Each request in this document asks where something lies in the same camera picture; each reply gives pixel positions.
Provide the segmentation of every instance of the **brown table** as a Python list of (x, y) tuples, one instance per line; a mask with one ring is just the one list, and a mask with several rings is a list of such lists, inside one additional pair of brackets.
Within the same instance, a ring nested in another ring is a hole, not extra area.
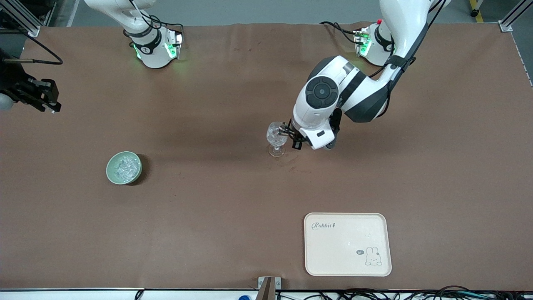
[[(144, 67), (121, 28), (44, 28), (63, 66), (26, 66), (61, 113), (0, 116), (1, 287), (533, 289), (533, 91), (496, 24), (435, 25), (385, 117), (345, 118), (333, 151), (267, 154), (309, 72), (344, 55), (312, 25), (185, 29), (181, 61)], [(46, 58), (32, 43), (25, 57)], [(142, 154), (135, 186), (108, 182)], [(379, 212), (384, 278), (305, 272), (310, 212)]]

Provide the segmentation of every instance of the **bowl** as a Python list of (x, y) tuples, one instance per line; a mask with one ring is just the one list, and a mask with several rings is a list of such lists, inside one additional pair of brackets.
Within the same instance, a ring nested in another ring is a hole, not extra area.
[(106, 167), (107, 179), (114, 184), (130, 184), (141, 175), (142, 163), (137, 154), (123, 151), (115, 154)]

